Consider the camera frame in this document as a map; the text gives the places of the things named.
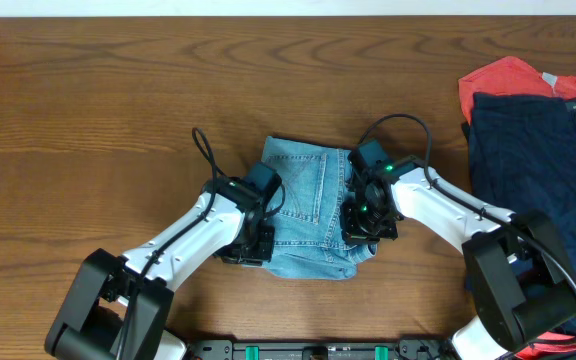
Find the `light blue denim jeans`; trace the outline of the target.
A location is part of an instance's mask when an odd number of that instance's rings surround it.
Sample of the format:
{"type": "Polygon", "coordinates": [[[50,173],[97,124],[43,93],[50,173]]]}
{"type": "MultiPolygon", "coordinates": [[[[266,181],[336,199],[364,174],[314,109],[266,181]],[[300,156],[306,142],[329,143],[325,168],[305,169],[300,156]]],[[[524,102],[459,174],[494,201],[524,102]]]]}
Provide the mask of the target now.
{"type": "Polygon", "coordinates": [[[346,280],[358,265],[376,255],[375,245],[348,245],[340,225],[352,168],[349,151],[267,137],[262,162],[275,169],[284,188],[269,207],[275,227],[274,249],[263,268],[286,279],[346,280]]]}

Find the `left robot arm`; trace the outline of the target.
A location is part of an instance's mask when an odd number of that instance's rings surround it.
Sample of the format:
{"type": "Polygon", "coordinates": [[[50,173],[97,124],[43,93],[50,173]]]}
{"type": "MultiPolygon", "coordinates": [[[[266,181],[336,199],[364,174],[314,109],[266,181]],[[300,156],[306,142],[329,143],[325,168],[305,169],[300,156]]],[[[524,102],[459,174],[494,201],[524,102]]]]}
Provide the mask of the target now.
{"type": "Polygon", "coordinates": [[[57,359],[181,359],[184,343],[166,333],[176,290],[208,258],[261,266],[272,258],[267,206],[278,172],[255,164],[242,178],[205,183],[190,210],[141,246],[114,256],[104,249],[80,265],[46,336],[57,359]]]}

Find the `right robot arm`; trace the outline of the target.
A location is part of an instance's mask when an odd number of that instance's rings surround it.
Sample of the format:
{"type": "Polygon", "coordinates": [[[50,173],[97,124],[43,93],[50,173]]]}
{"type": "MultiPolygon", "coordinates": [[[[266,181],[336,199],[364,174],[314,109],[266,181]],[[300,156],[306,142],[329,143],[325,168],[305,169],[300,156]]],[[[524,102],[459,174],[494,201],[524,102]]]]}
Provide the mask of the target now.
{"type": "Polygon", "coordinates": [[[397,223],[413,219],[463,255],[477,315],[438,358],[501,359],[576,317],[573,269],[545,214],[490,205],[414,156],[392,160],[375,140],[352,150],[348,161],[353,197],[341,210],[345,243],[394,240],[397,223]]]}

